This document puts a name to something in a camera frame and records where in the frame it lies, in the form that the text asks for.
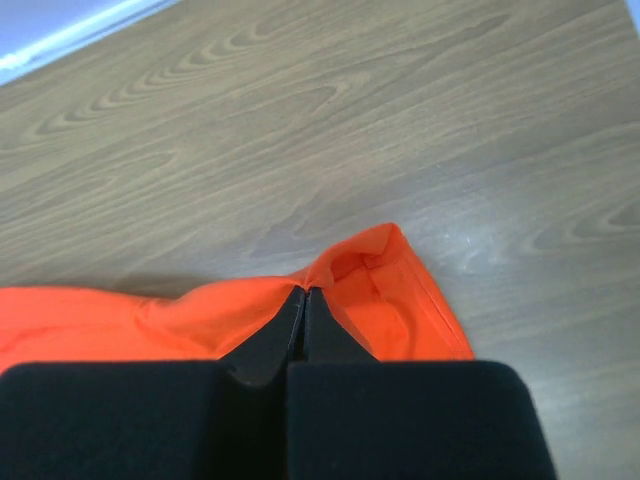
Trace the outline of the orange t-shirt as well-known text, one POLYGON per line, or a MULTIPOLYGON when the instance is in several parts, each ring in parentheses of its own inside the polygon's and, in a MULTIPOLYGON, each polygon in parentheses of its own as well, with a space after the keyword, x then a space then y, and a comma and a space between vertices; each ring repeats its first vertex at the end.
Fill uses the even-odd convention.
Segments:
POLYGON ((293 274, 215 282, 176 299, 5 287, 1 365, 218 360, 271 321, 296 289, 319 289, 338 323, 379 360, 473 358, 436 281, 400 228, 386 223, 293 274))

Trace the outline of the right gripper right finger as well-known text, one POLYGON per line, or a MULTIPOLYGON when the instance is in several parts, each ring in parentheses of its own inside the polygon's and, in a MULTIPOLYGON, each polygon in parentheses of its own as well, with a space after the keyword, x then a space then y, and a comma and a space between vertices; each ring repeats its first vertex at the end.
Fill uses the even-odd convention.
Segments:
POLYGON ((493 361, 380 362, 307 297, 287 371, 292 479, 552 479, 526 384, 493 361))

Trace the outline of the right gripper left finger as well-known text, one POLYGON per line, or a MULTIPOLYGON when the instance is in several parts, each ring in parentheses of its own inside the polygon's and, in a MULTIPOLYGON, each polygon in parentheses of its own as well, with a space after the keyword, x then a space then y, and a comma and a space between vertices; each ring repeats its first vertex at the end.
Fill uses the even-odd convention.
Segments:
POLYGON ((31 363, 1 377, 5 479, 281 479, 306 295, 218 361, 31 363))

